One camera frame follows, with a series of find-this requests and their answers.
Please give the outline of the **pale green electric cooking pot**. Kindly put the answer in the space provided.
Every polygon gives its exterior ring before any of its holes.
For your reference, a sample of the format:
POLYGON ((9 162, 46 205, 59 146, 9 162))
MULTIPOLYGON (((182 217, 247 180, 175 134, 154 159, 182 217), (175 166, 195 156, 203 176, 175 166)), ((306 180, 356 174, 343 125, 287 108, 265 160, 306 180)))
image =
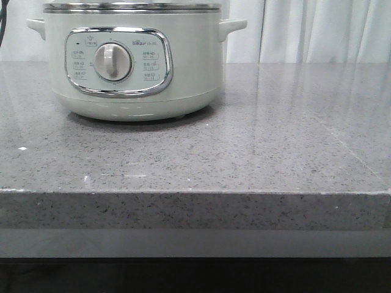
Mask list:
POLYGON ((52 88, 69 110, 109 121, 180 117, 222 87, 222 44, 245 20, 219 9, 56 9, 30 18, 48 47, 52 88))

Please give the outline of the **white curtain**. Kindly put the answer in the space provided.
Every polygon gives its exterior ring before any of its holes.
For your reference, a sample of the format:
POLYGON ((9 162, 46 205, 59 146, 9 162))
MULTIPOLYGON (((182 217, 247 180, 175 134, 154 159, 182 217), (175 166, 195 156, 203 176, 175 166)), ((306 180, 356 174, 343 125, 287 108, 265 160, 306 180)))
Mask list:
POLYGON ((229 63, 388 63, 389 1, 9 1, 1 60, 46 61, 70 31, 157 29, 195 46, 211 33, 229 63))

